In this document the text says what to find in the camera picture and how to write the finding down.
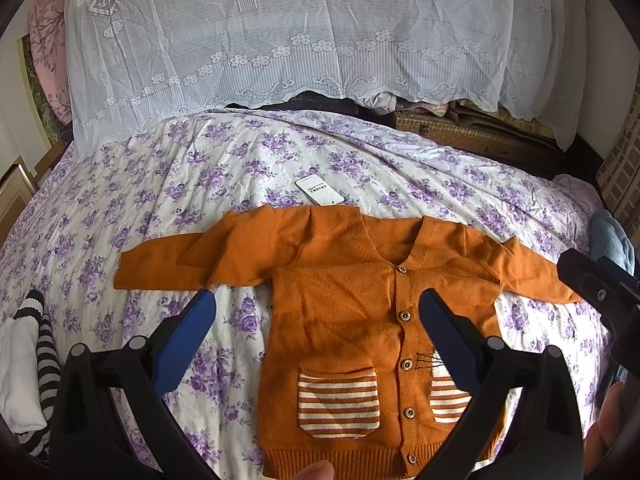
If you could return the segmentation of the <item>person's left hand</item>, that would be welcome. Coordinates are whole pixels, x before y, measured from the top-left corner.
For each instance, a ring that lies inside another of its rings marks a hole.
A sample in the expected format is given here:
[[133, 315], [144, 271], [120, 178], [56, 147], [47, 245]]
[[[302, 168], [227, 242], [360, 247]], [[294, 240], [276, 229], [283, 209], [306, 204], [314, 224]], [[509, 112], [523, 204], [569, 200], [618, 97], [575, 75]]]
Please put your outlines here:
[[333, 480], [335, 470], [327, 460], [319, 460], [299, 471], [291, 480]]

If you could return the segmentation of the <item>person's right hand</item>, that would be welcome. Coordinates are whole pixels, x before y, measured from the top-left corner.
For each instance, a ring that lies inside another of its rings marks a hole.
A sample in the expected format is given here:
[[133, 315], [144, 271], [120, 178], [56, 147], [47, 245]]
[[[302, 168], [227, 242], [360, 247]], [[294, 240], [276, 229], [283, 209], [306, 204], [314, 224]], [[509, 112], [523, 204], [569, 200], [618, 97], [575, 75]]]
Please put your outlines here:
[[616, 382], [606, 392], [598, 419], [591, 425], [584, 441], [585, 474], [600, 464], [620, 433], [620, 396], [624, 382]]

